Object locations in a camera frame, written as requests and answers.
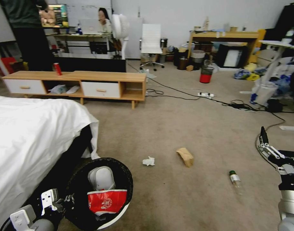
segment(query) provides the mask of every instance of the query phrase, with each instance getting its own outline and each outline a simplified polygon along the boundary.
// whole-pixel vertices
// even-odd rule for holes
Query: black trash bin
[[[115,189],[126,189],[126,202],[118,213],[96,216],[89,210],[87,193],[94,191],[88,180],[91,170],[107,166],[112,170]],[[83,166],[73,175],[67,187],[67,195],[74,194],[74,206],[67,209],[65,217],[78,228],[86,231],[107,227],[116,222],[127,209],[133,192],[133,179],[130,170],[120,161],[113,158],[99,158]]]

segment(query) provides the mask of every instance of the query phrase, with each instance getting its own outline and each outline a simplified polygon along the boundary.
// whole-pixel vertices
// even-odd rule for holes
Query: wooden tv stand
[[[103,98],[131,100],[132,109],[139,101],[145,100],[146,74],[119,72],[74,71],[56,72],[19,71],[3,77],[10,93],[46,96],[69,96],[81,98]],[[78,85],[80,89],[73,94],[53,94],[54,86],[65,84],[68,87]]]

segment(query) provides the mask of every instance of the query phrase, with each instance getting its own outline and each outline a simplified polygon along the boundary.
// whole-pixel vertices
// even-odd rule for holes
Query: drawer handle
[[[20,86],[21,89],[30,89],[30,86]]]
[[[97,89],[97,91],[106,92],[106,90],[102,90],[102,89]]]

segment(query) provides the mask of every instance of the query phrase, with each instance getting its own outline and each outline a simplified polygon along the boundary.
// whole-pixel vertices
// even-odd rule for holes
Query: red trash can
[[[199,78],[199,81],[201,83],[210,83],[213,67],[204,66],[201,70],[201,76]]]

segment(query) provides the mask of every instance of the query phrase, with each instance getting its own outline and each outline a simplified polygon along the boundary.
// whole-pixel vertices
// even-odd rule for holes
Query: red bag
[[[126,201],[127,190],[94,191],[87,195],[90,211],[100,216],[104,213],[118,213]]]

